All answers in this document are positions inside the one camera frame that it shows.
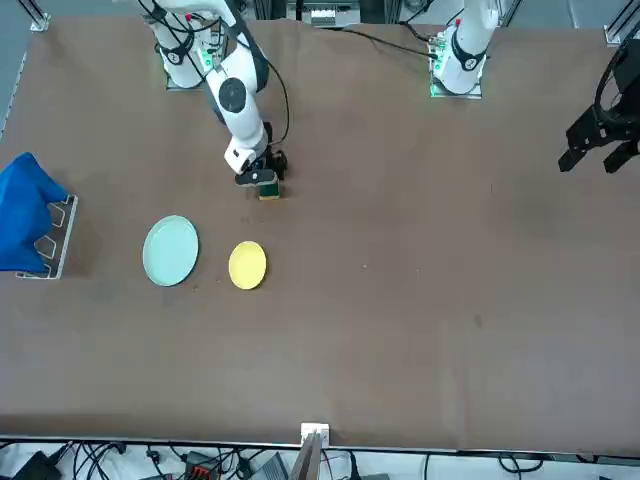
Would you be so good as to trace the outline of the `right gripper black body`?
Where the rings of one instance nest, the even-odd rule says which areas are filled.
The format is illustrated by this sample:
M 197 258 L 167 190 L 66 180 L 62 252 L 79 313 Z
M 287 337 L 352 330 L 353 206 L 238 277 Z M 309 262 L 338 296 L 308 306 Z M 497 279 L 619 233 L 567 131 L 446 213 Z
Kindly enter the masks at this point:
M 252 164 L 253 182 L 277 182 L 284 179 L 288 160 L 282 150 L 268 148 Z

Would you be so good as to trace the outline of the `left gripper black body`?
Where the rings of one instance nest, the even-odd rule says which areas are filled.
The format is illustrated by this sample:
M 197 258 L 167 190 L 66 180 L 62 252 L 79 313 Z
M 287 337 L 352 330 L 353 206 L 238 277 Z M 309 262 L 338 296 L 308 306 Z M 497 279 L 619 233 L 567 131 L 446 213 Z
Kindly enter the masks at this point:
M 618 100 L 604 108 L 602 96 L 613 79 Z M 625 39 L 607 64 L 596 87 L 592 105 L 594 145 L 614 140 L 639 140 L 639 40 Z

